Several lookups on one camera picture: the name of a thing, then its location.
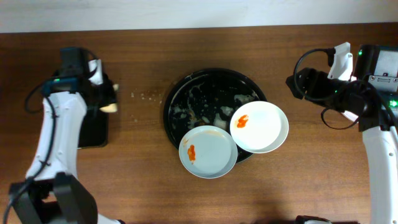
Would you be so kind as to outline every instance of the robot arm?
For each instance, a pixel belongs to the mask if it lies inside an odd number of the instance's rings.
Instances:
[[[43,84],[44,122],[26,173],[30,182],[11,185],[12,206],[22,223],[124,223],[97,212],[95,199],[79,183],[76,172],[83,119],[95,116],[97,110],[117,110],[114,87],[103,74],[101,61],[88,61],[85,49],[62,49],[61,57],[63,67]],[[19,195],[21,186],[27,190]],[[50,194],[56,202],[43,201]]]
[[[398,48],[361,46],[353,74],[349,43],[324,52],[329,74],[304,68],[286,84],[298,99],[356,115],[369,162],[371,223],[398,223]]]

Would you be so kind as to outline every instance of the wooden table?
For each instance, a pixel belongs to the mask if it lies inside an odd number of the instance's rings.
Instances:
[[[24,112],[24,98],[60,66],[60,48],[82,46],[120,84],[109,144],[78,153],[79,180],[100,213],[127,223],[268,223],[297,215],[369,223],[361,133],[327,128],[322,108],[294,98],[285,85],[304,52],[346,41],[354,55],[360,44],[398,45],[398,24],[1,34],[0,210],[9,184],[23,180],[39,140],[42,114]],[[328,71],[322,54],[305,63]],[[183,168],[161,115],[173,83],[208,67],[253,79],[290,123],[278,150],[254,155],[213,180]],[[335,126],[349,123],[333,112],[327,119]],[[9,223],[19,223],[14,212]]]

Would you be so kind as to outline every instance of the ketchup smear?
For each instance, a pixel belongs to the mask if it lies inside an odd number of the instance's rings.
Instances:
[[[237,128],[244,128],[246,126],[247,121],[249,121],[249,116],[248,115],[243,115],[241,118],[238,120],[238,124],[236,125]]]
[[[193,164],[193,161],[195,161],[195,155],[196,155],[195,154],[195,146],[191,145],[188,149],[188,156],[189,156],[189,161],[191,161],[192,164]]]

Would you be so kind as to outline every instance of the white bowl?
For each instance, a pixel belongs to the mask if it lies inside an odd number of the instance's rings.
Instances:
[[[248,116],[243,128],[238,128],[239,119]],[[287,137],[289,122],[285,113],[272,103],[255,101],[240,107],[229,124],[232,138],[247,152],[265,153],[277,149]]]
[[[188,149],[195,147],[195,160]],[[212,179],[228,173],[238,158],[238,148],[231,135],[214,126],[199,126],[184,135],[178,148],[183,166],[193,175]]]

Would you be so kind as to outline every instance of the round black tray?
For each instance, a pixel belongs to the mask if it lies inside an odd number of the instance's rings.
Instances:
[[[243,104],[259,100],[267,101],[260,88],[239,72],[224,68],[200,70],[179,81],[168,95],[163,111],[164,128],[178,149],[183,136],[194,127],[226,124],[225,130],[229,132],[233,113]],[[236,162],[251,155],[238,146]]]

